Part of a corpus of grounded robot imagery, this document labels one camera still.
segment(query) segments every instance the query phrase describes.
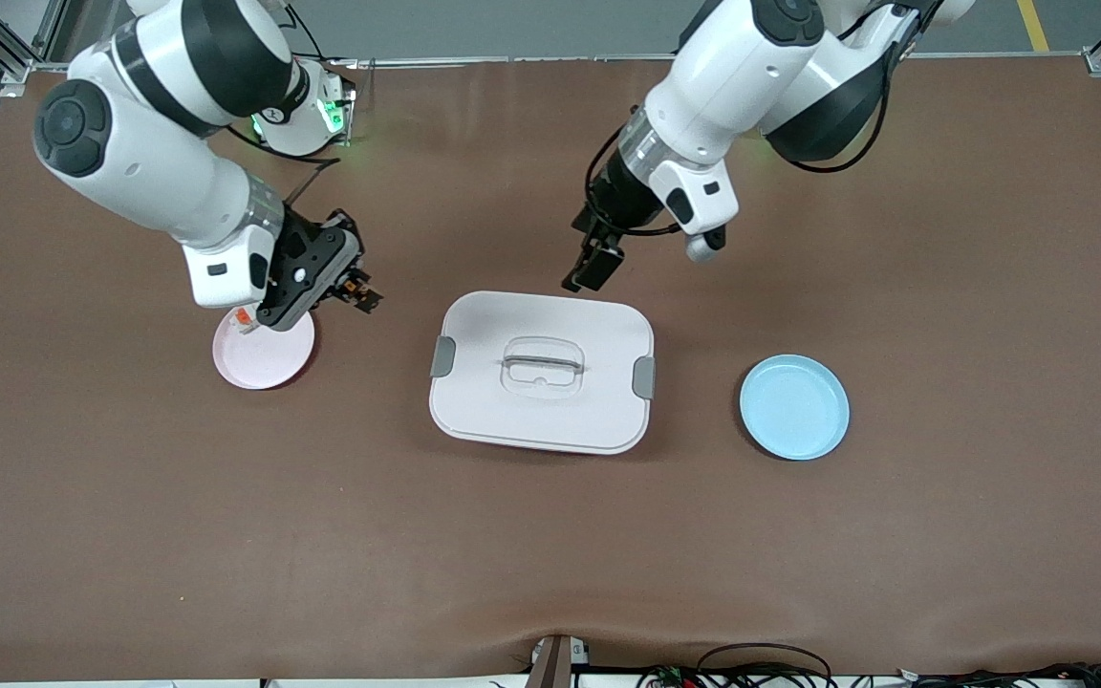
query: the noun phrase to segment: yellow line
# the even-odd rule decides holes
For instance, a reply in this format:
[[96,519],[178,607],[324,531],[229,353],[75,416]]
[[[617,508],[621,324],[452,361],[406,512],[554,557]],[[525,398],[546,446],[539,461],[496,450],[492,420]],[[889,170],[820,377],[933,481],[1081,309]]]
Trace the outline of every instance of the yellow line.
[[1017,0],[1017,11],[1022,12],[1022,23],[1026,25],[1026,35],[1031,36],[1031,47],[1036,53],[1047,53],[1047,36],[1044,35],[1044,25],[1039,23],[1034,0]]

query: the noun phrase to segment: white container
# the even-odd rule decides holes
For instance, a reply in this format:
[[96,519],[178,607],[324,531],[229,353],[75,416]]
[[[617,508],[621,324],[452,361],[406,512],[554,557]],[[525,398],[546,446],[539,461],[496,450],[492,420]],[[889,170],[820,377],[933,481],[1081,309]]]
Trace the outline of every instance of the white container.
[[459,439],[624,452],[648,427],[652,341],[652,326],[630,306],[468,293],[437,340],[432,418]]

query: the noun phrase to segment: round plate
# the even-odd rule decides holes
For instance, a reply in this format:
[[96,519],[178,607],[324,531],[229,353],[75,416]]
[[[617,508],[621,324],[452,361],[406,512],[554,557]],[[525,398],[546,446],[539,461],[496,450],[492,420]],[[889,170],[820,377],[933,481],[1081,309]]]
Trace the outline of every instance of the round plate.
[[750,435],[768,452],[794,461],[817,459],[838,447],[851,413],[833,372],[792,353],[753,367],[739,406]]
[[314,351],[317,329],[309,314],[303,315],[288,331],[259,327],[241,335],[232,326],[232,314],[219,321],[211,343],[215,369],[224,380],[241,389],[271,389],[287,382],[308,362]]

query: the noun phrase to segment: table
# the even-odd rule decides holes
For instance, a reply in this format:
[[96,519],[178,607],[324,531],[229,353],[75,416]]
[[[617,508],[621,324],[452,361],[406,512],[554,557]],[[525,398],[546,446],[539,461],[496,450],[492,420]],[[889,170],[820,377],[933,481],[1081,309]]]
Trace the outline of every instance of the table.
[[[617,458],[442,435],[447,306],[559,293],[581,177],[664,62],[382,70],[298,201],[348,208],[388,299],[319,313],[292,386],[229,387],[166,236],[44,173],[0,106],[0,680],[514,670],[787,641],[836,670],[1101,662],[1101,81],[1078,57],[913,61],[877,148],[813,176],[730,153],[721,260],[629,241],[608,301],[656,332]],[[306,166],[219,135],[286,192]],[[739,430],[783,351],[851,432],[791,465]]]

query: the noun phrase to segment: black circular button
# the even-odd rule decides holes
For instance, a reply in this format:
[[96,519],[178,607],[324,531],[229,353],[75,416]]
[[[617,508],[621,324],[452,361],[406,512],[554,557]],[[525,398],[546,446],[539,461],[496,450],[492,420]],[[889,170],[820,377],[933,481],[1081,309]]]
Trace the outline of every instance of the black circular button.
[[84,109],[75,100],[58,100],[45,117],[45,135],[57,145],[74,143],[86,128]]
[[787,17],[796,19],[796,21],[804,22],[805,19],[809,18],[809,4],[807,0],[776,0],[776,4],[781,11],[783,11]]

